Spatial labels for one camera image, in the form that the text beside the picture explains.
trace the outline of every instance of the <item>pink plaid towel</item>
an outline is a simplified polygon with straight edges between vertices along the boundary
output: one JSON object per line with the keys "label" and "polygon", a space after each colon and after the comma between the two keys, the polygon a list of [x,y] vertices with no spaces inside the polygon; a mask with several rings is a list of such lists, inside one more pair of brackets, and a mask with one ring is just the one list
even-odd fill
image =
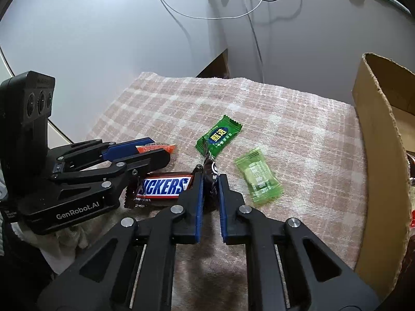
{"label": "pink plaid towel", "polygon": [[[351,105],[275,85],[233,80],[140,77],[98,120],[88,139],[122,142],[149,136],[176,143],[167,171],[192,171],[203,158],[198,138],[227,114],[241,133],[217,157],[230,188],[252,204],[234,159],[260,147],[285,194],[260,210],[285,221],[298,217],[350,267],[362,241],[366,161]],[[134,209],[137,219],[154,215]],[[243,246],[226,246],[219,214],[206,214],[198,245],[178,245],[173,310],[247,309]]]}

